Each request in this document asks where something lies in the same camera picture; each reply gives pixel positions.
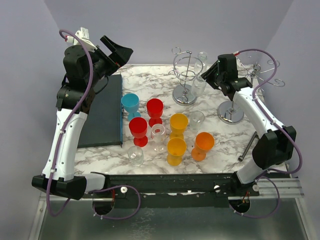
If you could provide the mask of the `clear glass bottle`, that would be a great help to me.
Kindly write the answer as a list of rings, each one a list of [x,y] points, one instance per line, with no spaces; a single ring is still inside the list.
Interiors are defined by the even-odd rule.
[[[204,51],[198,53],[194,64],[194,72],[198,75],[207,70],[208,54]]]
[[[190,114],[189,127],[191,131],[197,132],[205,120],[205,115],[201,111],[194,111]]]
[[[127,155],[135,166],[141,166],[144,162],[144,152],[143,149],[139,146],[132,146],[128,149]]]
[[[204,94],[207,82],[198,74],[195,79],[193,80],[191,86],[191,94],[195,97],[201,97]]]

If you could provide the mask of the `chrome bottle rack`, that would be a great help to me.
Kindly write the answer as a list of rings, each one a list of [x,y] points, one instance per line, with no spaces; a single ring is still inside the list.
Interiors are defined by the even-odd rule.
[[[178,105],[193,105],[198,97],[192,95],[192,84],[188,82],[192,82],[198,75],[192,66],[192,62],[196,62],[197,57],[193,56],[189,50],[182,51],[180,47],[173,47],[171,52],[174,54],[172,72],[178,80],[178,85],[173,89],[172,98]]]

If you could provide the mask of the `blue plastic wine glass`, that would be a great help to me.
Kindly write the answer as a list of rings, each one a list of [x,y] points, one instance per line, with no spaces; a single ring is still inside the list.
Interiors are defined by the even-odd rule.
[[[140,107],[140,99],[134,93],[127,93],[121,98],[121,104],[125,111],[128,112],[127,120],[130,122],[133,118],[141,117],[138,112]]]

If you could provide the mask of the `red plastic wine glass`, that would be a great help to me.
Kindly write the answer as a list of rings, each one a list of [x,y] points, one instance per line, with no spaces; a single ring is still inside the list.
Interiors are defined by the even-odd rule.
[[[158,98],[150,99],[146,104],[146,108],[147,108],[147,114],[150,117],[148,121],[148,124],[150,127],[153,127],[153,125],[155,124],[163,123],[161,117],[164,110],[164,104],[160,99]]]
[[[129,122],[129,129],[133,136],[133,143],[138,147],[144,147],[148,143],[147,121],[142,117],[135,117]]]

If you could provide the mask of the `dark orange wine glass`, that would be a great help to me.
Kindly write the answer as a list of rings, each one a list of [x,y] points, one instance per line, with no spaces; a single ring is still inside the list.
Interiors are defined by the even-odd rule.
[[[208,132],[199,133],[194,142],[194,148],[191,151],[191,157],[195,161],[203,161],[207,153],[213,148],[215,145],[214,137]]]

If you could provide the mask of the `clear wine glass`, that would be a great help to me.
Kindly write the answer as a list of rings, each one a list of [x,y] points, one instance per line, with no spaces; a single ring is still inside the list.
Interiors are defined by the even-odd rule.
[[[152,147],[155,151],[164,150],[164,141],[166,139],[166,128],[162,124],[155,124],[151,128]]]

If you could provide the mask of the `yellow-orange wine glass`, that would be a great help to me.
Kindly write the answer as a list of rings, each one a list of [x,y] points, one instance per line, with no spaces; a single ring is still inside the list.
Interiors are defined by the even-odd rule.
[[[187,145],[182,138],[174,137],[167,143],[167,162],[171,166],[178,166],[186,152]]]

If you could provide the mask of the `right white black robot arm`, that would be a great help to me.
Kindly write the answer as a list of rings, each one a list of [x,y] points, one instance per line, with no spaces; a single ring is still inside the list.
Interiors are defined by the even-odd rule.
[[[272,115],[256,95],[253,85],[245,77],[238,76],[235,54],[222,54],[201,77],[216,90],[222,91],[244,112],[257,132],[259,140],[252,150],[251,160],[233,175],[230,191],[241,196],[262,173],[273,166],[290,160],[293,155],[297,132],[293,126],[285,126]]]

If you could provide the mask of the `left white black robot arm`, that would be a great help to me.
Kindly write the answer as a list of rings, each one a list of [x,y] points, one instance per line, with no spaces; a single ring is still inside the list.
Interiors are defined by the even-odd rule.
[[[89,176],[75,175],[75,156],[82,128],[96,96],[94,86],[127,64],[133,50],[121,46],[106,36],[101,42],[111,51],[106,55],[99,47],[74,44],[64,52],[66,71],[57,93],[56,128],[47,163],[40,175],[32,178],[31,185],[42,191],[67,199],[79,200],[86,192],[94,191],[104,198],[111,185],[103,173]]]

